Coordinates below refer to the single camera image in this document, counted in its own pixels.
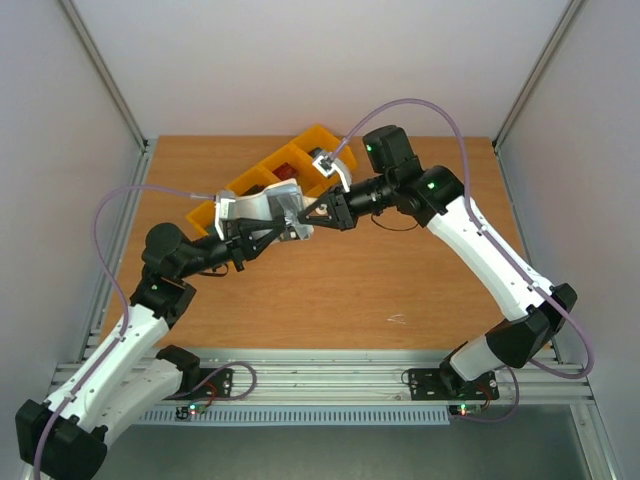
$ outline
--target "white object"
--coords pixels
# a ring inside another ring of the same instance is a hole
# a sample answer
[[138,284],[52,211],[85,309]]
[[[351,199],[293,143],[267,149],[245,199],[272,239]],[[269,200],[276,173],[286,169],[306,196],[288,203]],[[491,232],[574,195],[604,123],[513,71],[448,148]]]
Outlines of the white object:
[[[486,221],[473,199],[471,208],[482,226],[480,229],[469,218],[464,197],[447,205],[447,213],[436,215],[427,228],[442,239],[475,273],[489,290],[505,319],[519,320],[528,315],[527,307],[540,306],[544,299],[531,288],[512,265],[487,240],[490,233],[511,255],[518,265],[545,292],[551,295],[551,282],[525,262],[498,232]],[[472,381],[485,372],[503,365],[491,351],[486,337],[481,335],[465,344],[450,360],[453,369],[466,381]]]
[[500,368],[504,362],[493,354],[487,337],[480,335],[454,353],[449,364],[458,375],[471,382],[483,373]]
[[[536,272],[513,250],[498,232],[486,221],[473,199],[471,207],[487,231],[509,252],[518,264],[538,283],[538,286],[551,295],[551,282]],[[445,215],[436,215],[427,224],[427,228],[443,240],[467,266],[476,274],[489,290],[500,307],[504,317],[518,320],[527,315],[527,307],[539,306],[544,299],[530,290],[529,285],[515,269],[495,249],[483,234],[471,222],[464,206],[464,198],[458,197],[447,205]]]
[[[60,414],[61,417],[67,419],[75,415],[78,417],[78,426],[87,432],[100,425],[100,414],[104,412],[107,403],[113,398],[115,390],[131,371],[131,368],[154,343],[169,331],[164,318],[155,318],[153,311],[142,305],[129,307],[129,328],[124,337],[120,337],[121,325],[122,318],[120,318],[120,321],[107,338],[104,339],[100,347],[82,365],[80,370],[47,397],[47,400],[51,402],[49,410],[55,411],[67,396],[71,396],[71,389],[75,383],[96,363],[107,346],[115,339],[119,339],[117,346],[98,366],[89,380],[76,394],[73,401]],[[145,401],[149,400],[149,397],[144,394],[142,398]],[[162,398],[164,397],[157,397],[154,401],[162,400]],[[135,406],[132,403],[128,403],[128,405],[131,408]]]
[[[273,220],[274,212],[286,211],[285,219],[291,220],[291,225],[296,233],[293,235],[300,240],[308,240],[313,234],[311,225],[297,223],[297,213],[304,209],[305,198],[298,182],[294,178],[283,180],[267,186],[264,190],[253,195],[236,197],[228,190],[216,195],[216,213],[214,225],[219,238],[224,239],[223,222],[238,218],[250,218],[253,220]],[[266,235],[269,230],[253,232],[254,238]]]
[[325,178],[330,178],[337,173],[344,191],[348,192],[351,190],[351,172],[349,171],[349,167],[339,158],[331,159],[329,153],[323,150],[313,159],[312,165]]
[[158,400],[177,392],[181,382],[182,372],[173,363],[155,359],[146,370],[120,387],[99,417],[98,424],[107,427],[105,445],[111,447],[120,434]]

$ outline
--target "white wall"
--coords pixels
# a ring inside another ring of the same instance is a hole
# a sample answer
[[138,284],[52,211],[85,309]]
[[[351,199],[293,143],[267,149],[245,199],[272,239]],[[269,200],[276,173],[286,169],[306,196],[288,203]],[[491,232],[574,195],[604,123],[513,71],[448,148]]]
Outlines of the white wall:
[[94,206],[137,156],[57,2],[0,2],[0,478],[22,465],[18,407],[43,399],[85,324]]
[[640,472],[639,85],[640,3],[590,0],[503,149],[535,265],[578,292],[591,384],[628,479]]
[[[158,134],[346,133],[398,97],[495,136],[566,0],[76,0],[133,115]],[[417,107],[409,133],[450,135]]]

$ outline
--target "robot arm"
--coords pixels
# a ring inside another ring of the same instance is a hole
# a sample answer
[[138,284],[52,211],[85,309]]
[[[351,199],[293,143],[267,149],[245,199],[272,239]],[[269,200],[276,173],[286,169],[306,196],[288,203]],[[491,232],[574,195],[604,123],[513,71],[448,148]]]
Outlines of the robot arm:
[[[471,200],[478,228],[464,204],[464,185],[448,169],[423,170],[401,128],[394,125],[363,137],[373,170],[379,176],[333,187],[300,214],[300,221],[339,230],[355,228],[358,218],[396,207],[443,240],[476,274],[499,305],[504,320],[454,350],[441,364],[446,390],[457,396],[463,387],[503,365],[524,366],[562,327],[564,319],[487,239],[486,233],[511,255],[535,284],[570,311],[577,296],[568,284],[554,286],[528,265],[494,230]],[[314,209],[326,210],[324,216]]]
[[[269,197],[295,206],[302,196],[299,188],[292,192],[290,187],[255,196],[253,207],[247,199],[238,204],[243,203],[245,210],[260,209]],[[162,349],[147,369],[129,383],[122,382],[189,306],[196,291],[184,278],[231,262],[240,271],[244,261],[257,258],[274,240],[303,238],[298,232],[305,228],[308,233],[310,227],[300,228],[285,218],[290,216],[286,208],[271,210],[278,215],[228,219],[224,238],[213,234],[192,242],[170,223],[151,229],[142,253],[142,280],[131,296],[127,322],[121,317],[96,352],[43,403],[28,400],[18,410],[18,445],[25,462],[34,464],[38,442],[51,421],[41,471],[56,479],[90,479],[108,447],[142,413],[169,395],[187,394],[200,384],[205,376],[200,360],[175,346]]]

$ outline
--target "cable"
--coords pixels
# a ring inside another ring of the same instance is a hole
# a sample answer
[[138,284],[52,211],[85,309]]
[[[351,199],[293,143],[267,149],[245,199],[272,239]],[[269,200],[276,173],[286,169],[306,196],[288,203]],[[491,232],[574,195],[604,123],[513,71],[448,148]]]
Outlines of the cable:
[[371,221],[374,224],[376,224],[377,226],[379,226],[380,228],[382,228],[384,230],[389,230],[390,232],[408,232],[409,230],[413,230],[414,228],[416,228],[419,225],[419,223],[416,222],[416,224],[413,227],[409,227],[409,228],[390,228],[390,227],[385,227],[381,223],[378,223],[378,221],[375,219],[375,214],[374,213],[371,214]]
[[227,274],[229,273],[229,264],[225,263],[224,266],[226,267],[224,273],[218,273],[214,269],[211,269],[210,272],[198,272],[198,275],[201,275],[203,277],[218,277],[218,278],[226,277]]
[[485,386],[482,385],[481,383],[476,383],[475,387],[478,390],[480,390],[482,393],[484,393],[485,397],[487,397],[487,400],[484,402],[484,405],[482,405],[482,408],[481,408],[481,410],[484,411],[491,406],[491,394],[489,393],[489,390],[487,390]]
[[218,394],[218,390],[216,389],[216,386],[213,383],[207,382],[207,383],[205,383],[205,385],[207,387],[211,388],[211,396],[209,397],[209,400],[207,401],[207,404],[204,406],[204,408],[206,410],[213,403],[213,399],[216,398],[216,395]]
[[409,382],[404,381],[404,376],[407,375],[408,373],[409,373],[409,370],[405,370],[404,372],[402,372],[402,375],[400,375],[400,381],[404,383],[407,387],[410,387],[411,384]]
[[[93,241],[93,247],[96,251],[96,254],[98,255],[100,268],[102,269],[104,274],[107,276],[107,279],[111,283],[111,286],[115,290],[115,293],[118,299],[120,300],[120,304],[122,305],[122,310],[123,310],[122,326],[120,327],[120,331],[118,332],[120,337],[124,336],[124,334],[127,331],[127,328],[129,327],[129,304],[127,303],[127,299],[124,295],[124,292],[122,291],[122,288],[120,288],[120,285],[118,284],[118,281],[116,280],[115,276],[109,270],[109,266],[107,265],[107,262],[104,259],[102,252],[100,251],[100,245],[98,242],[98,220],[100,218],[100,213],[102,212],[102,209],[105,207],[105,205],[107,205],[111,200],[113,200],[120,194],[131,192],[134,190],[154,190],[157,192],[170,193],[172,195],[178,195],[180,197],[186,197],[186,198],[192,198],[192,199],[198,198],[198,199],[215,200],[215,195],[208,195],[208,194],[200,195],[195,193],[183,192],[181,190],[175,190],[173,188],[162,187],[159,185],[129,185],[126,187],[117,188],[107,193],[107,195],[105,195],[102,198],[102,200],[100,200],[100,202],[98,203],[98,207],[96,208],[96,211],[93,215],[93,221],[91,225],[91,239]],[[67,407],[67,405],[69,405],[69,403],[78,393],[78,391],[80,391],[82,386],[85,383],[87,383],[89,378],[91,378],[91,376],[98,369],[98,367],[102,365],[104,360],[109,356],[109,354],[113,351],[113,349],[116,347],[116,345],[119,342],[120,342],[119,338],[115,338],[111,341],[111,343],[105,348],[105,350],[98,357],[95,363],[93,363],[93,365],[91,365],[91,367],[85,372],[85,374],[82,377],[80,377],[78,381],[74,384],[74,386],[71,388],[69,392],[70,394],[69,397],[65,398],[60,403],[58,408],[53,412],[51,417],[49,417],[49,420],[45,424],[44,429],[42,430],[42,434],[38,439],[38,445],[36,446],[36,452],[33,458],[34,480],[41,480],[40,467],[42,466],[42,454],[44,452],[44,446],[47,442],[47,438],[49,437],[49,434],[51,433],[51,430],[53,429],[53,425],[55,424],[56,420],[58,420],[58,418],[60,417],[64,409]]]
[[[471,169],[469,167],[469,157],[467,155],[467,148],[464,144],[464,137],[462,136],[462,132],[458,128],[458,125],[453,120],[453,118],[451,118],[451,116],[445,110],[443,110],[441,107],[439,107],[435,103],[429,102],[427,100],[421,100],[419,98],[400,98],[398,100],[393,100],[391,102],[387,102],[383,105],[380,105],[378,108],[369,112],[369,114],[367,114],[362,120],[360,120],[355,125],[355,127],[353,127],[349,131],[347,136],[344,137],[340,142],[340,144],[338,145],[338,148],[336,148],[332,153],[329,154],[329,157],[332,159],[335,159],[340,154],[340,152],[347,146],[347,144],[351,141],[354,135],[373,117],[387,110],[388,108],[395,107],[397,105],[406,105],[406,104],[422,105],[424,107],[428,107],[431,110],[436,111],[447,121],[447,123],[453,130],[453,134],[456,137],[456,140],[458,142],[458,147],[460,149],[460,155],[462,157],[462,167],[464,170],[465,209],[467,210],[467,213],[469,214],[469,218],[474,223],[476,228],[478,228],[479,231],[482,230],[484,225],[482,224],[480,219],[476,216],[475,212],[471,207]],[[511,255],[509,255],[509,252],[507,252],[504,249],[504,247],[500,245],[498,240],[494,238],[494,236],[489,231],[483,231],[483,234],[485,235],[489,243],[491,243],[491,245],[493,245],[493,247],[496,250],[498,250],[500,255],[502,255],[502,257],[509,263],[509,265],[513,267],[513,269],[518,273],[518,275],[520,275],[520,277],[522,277],[522,279],[525,282],[527,282],[529,287],[531,287],[538,295],[540,295],[545,301],[547,301],[558,313],[560,313],[560,315],[562,315],[567,320],[567,322],[573,327],[573,329],[576,331],[576,333],[580,337],[580,340],[582,340],[582,343],[584,344],[584,347],[587,353],[587,363],[582,369],[582,371],[580,371],[579,373],[561,372],[559,370],[555,370],[551,367],[548,367],[538,362],[537,360],[531,360],[531,363],[536,367],[544,370],[545,372],[551,373],[561,378],[570,379],[570,380],[577,380],[589,375],[589,373],[591,373],[591,371],[593,370],[593,365],[595,363],[595,355],[593,352],[593,346],[591,345],[591,341],[589,340],[589,336],[587,332],[584,330],[584,328],[582,327],[582,325],[580,325],[578,321],[574,319],[573,316],[564,307],[562,307],[562,305],[556,302],[549,294],[547,294],[547,292],[545,292],[543,289],[541,289],[538,286],[537,282],[535,282],[527,274],[527,272],[511,257]]]
[[508,418],[511,418],[513,414],[516,413],[516,410],[518,410],[518,406],[520,405],[520,384],[518,383],[518,379],[516,378],[516,374],[513,371],[513,369],[506,365],[505,365],[505,368],[511,374],[511,378],[513,378],[513,386],[515,389],[515,399],[513,401],[513,405],[511,406],[511,409],[507,413],[505,413],[501,417],[496,417],[496,418],[481,418],[481,417],[479,418],[479,417],[473,417],[469,415],[466,415],[466,416],[456,415],[453,418],[459,418],[460,420],[468,420],[470,422],[476,422],[476,423],[499,423],[507,420]]

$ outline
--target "metal bar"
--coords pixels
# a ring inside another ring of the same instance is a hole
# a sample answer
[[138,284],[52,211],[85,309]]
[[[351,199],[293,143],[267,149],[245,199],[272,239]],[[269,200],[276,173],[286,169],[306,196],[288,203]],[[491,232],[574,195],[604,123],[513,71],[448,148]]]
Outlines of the metal bar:
[[118,110],[120,111],[122,118],[124,118],[124,121],[129,126],[131,135],[133,135],[133,138],[135,139],[140,149],[144,150],[144,148],[146,147],[146,139],[142,134],[142,130],[138,126],[138,123],[136,122],[133,114],[131,113],[131,110],[129,109],[127,102],[125,101],[124,97],[122,96],[122,93],[120,92],[120,89],[118,88],[118,85],[116,84],[113,77],[111,76],[111,73],[107,68],[107,64],[102,58],[102,55],[100,55],[100,52],[98,51],[98,48],[96,47],[96,44],[93,41],[93,38],[91,38],[91,34],[89,33],[89,30],[84,24],[82,17],[80,15],[80,12],[78,11],[76,5],[74,4],[73,0],[58,0],[58,4],[66,14],[67,19],[69,20],[69,23],[73,27],[73,30],[78,35],[78,39],[80,40],[80,43],[82,44],[85,51],[89,55],[89,59],[91,60],[91,63],[93,63],[93,66],[98,72],[98,76],[102,79],[102,82],[104,83],[105,87],[107,87],[107,90],[109,91],[111,98],[113,99]]
[[522,248],[524,249],[525,259],[529,264],[531,264],[531,250],[527,246],[527,240],[524,236],[524,230],[522,228],[522,222],[520,221],[520,215],[518,215],[518,209],[516,208],[516,204],[513,200],[513,193],[511,192],[511,188],[509,187],[509,183],[507,182],[507,176],[504,169],[504,164],[502,161],[502,152],[500,148],[496,148],[496,160],[498,161],[498,167],[500,168],[500,175],[502,176],[502,183],[504,184],[504,188],[507,192],[507,199],[509,200],[509,204],[511,206],[511,212],[513,213],[513,220],[516,224],[516,229],[518,230],[518,236],[520,237],[520,243],[522,243]]
[[205,413],[177,419],[175,407],[156,406],[138,425],[188,427],[270,427],[312,425],[449,425],[443,406],[271,406],[214,404]]
[[562,40],[564,40],[564,38],[566,37],[569,29],[573,25],[575,19],[577,18],[586,2],[587,0],[569,0],[569,2],[567,3],[567,6],[562,12],[558,23],[556,23],[553,32],[549,37],[549,40],[542,49],[540,56],[536,60],[536,63],[531,70],[531,73],[527,77],[527,80],[525,81],[522,89],[518,93],[516,101],[511,107],[507,118],[498,131],[498,135],[493,142],[496,148],[500,148],[504,143],[515,121],[518,119],[520,112],[522,112],[522,109],[533,94],[540,79],[544,75],[544,72],[546,71],[547,67],[551,63],[551,60],[558,51],[558,47],[562,43]]
[[[259,383],[243,405],[415,405],[409,388],[402,382],[408,368],[437,367],[447,355],[433,350],[277,350],[277,349],[193,349],[201,366],[211,368],[234,360],[250,362],[257,371]],[[125,379],[146,368],[155,356],[152,349]],[[581,365],[557,365],[549,350],[540,352],[539,360],[560,370],[575,373]],[[52,388],[67,381],[79,364],[61,364]],[[521,403],[533,405],[592,404],[591,388],[586,380],[570,381],[555,377],[527,365],[517,371]],[[514,385],[506,371],[496,378],[501,398],[496,405],[510,405]],[[233,391],[242,392],[251,376],[236,368]],[[420,402],[423,405],[447,405],[446,401]],[[170,405],[181,404],[169,402]]]
[[572,405],[571,414],[591,478],[619,480],[620,468],[596,405]]
[[[155,145],[155,141],[149,142],[145,151],[138,158],[138,162],[130,179],[130,185],[138,185],[145,182],[149,172],[149,167],[151,166],[151,158],[153,157]],[[124,202],[122,204],[120,214],[118,215],[118,222],[114,229],[114,235],[109,242],[109,248],[105,254],[109,270],[114,272],[116,275],[120,269],[122,255],[124,254],[129,234],[131,233],[135,212],[140,201],[140,195],[140,190],[131,191],[124,195]],[[77,358],[78,361],[87,358],[87,350],[95,350],[100,342],[100,326],[104,321],[107,307],[109,306],[111,290],[112,288],[109,280],[104,275],[100,275],[91,302],[91,312],[89,313],[85,327],[87,329],[87,333],[84,336],[83,343],[76,349],[78,354],[75,358]]]

